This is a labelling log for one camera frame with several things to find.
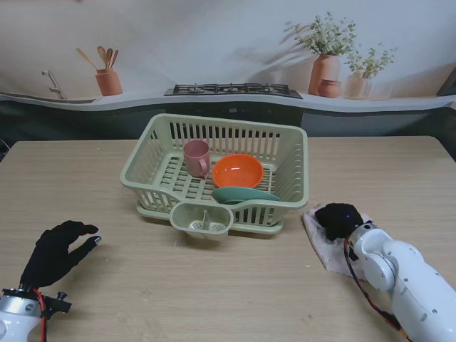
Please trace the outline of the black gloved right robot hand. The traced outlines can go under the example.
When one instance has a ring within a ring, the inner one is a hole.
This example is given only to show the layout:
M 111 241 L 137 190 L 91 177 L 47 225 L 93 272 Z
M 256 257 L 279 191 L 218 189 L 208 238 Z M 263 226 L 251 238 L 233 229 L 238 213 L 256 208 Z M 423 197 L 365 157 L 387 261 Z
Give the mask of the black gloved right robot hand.
M 329 241 L 346 239 L 364 221 L 358 210 L 351 204 L 330 203 L 315 211 L 316 221 L 323 227 Z

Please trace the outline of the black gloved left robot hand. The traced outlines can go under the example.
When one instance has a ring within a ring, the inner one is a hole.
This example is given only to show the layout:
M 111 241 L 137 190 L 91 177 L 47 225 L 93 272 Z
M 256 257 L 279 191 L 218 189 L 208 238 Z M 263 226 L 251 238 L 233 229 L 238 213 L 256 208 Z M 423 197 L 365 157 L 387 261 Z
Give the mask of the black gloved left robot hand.
M 71 220 L 45 230 L 21 275 L 19 288 L 31 291 L 62 279 L 98 245 L 101 237 L 97 232 L 92 224 Z

